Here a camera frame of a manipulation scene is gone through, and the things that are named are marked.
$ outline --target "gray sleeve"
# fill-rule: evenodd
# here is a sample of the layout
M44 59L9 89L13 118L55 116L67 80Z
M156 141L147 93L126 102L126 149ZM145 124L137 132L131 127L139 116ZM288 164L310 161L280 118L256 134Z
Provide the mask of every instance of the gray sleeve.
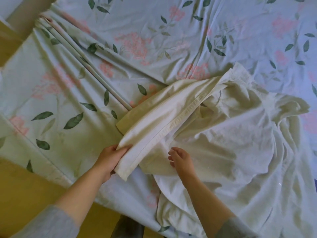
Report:
M223 224L215 238L260 238L260 236L238 217L232 217Z
M49 205L21 231L11 238L75 238L79 233L71 217L54 205Z

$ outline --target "bed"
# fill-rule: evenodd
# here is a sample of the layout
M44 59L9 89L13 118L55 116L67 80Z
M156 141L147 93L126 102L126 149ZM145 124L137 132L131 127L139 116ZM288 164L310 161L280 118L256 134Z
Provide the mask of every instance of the bed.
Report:
M270 92L298 96L317 178L317 0L57 0L0 79L0 154L70 186L129 110L180 79L224 74L239 62ZM137 168L113 176L97 201L166 237L160 190Z

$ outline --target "person's left hand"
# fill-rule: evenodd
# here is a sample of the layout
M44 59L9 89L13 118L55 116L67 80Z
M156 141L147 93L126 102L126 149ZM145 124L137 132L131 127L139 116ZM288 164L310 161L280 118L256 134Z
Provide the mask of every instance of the person's left hand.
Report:
M103 176L103 183L110 179L114 174L114 168L118 162L125 155L125 153L132 147L132 145L125 146L119 150L116 150L118 145L109 146L104 148L100 153L96 163L93 165L93 169L101 172Z

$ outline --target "person's right hand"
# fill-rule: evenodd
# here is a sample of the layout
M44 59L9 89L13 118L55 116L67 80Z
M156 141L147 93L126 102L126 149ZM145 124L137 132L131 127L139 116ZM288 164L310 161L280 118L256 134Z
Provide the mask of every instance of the person's right hand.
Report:
M172 147L168 154L170 155L168 159L171 160L170 165L176 169L185 187L191 179L197 178L189 153L181 148Z

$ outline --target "white fabric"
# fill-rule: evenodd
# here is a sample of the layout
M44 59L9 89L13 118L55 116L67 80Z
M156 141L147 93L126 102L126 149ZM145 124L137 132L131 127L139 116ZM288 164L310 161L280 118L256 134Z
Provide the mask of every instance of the white fabric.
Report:
M119 146L134 146L115 171L126 179L140 164L154 174L162 191L161 226L205 237L167 159L177 146L191 154L199 178L254 231L314 237L311 150L298 117L308 108L300 98L266 92L238 63L222 77L181 80L117 123L125 134Z

